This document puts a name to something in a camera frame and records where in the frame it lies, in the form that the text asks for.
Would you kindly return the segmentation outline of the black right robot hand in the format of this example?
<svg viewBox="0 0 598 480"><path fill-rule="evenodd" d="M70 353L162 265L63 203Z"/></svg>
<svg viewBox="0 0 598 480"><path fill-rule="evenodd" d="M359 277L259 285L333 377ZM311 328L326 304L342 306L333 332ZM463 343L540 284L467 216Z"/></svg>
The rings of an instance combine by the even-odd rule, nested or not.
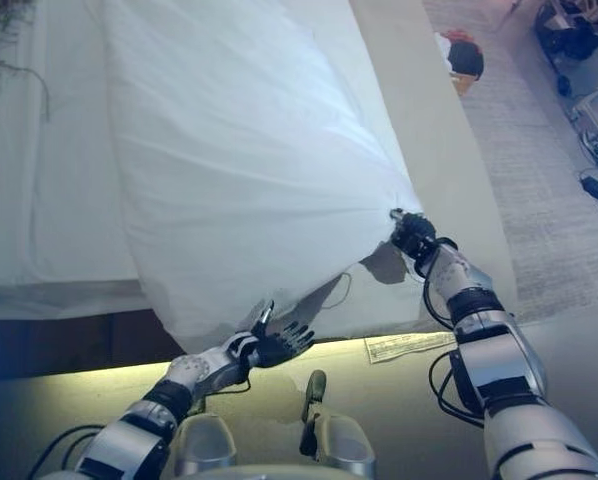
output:
<svg viewBox="0 0 598 480"><path fill-rule="evenodd" d="M421 214L407 213L402 209L393 209L390 218L395 223L391 243L413 260L427 259L436 242L432 223Z"/></svg>

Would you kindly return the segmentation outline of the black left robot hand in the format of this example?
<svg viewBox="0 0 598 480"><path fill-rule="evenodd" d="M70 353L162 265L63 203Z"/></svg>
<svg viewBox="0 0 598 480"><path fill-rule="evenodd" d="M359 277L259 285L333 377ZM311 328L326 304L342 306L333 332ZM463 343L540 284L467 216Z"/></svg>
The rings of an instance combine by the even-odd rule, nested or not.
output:
<svg viewBox="0 0 598 480"><path fill-rule="evenodd" d="M308 350L314 342L314 331L296 321L280 331L269 332L272 325L275 303L266 301L263 309L250 329L256 339L245 347L245 363L248 367L271 368L285 363Z"/></svg>

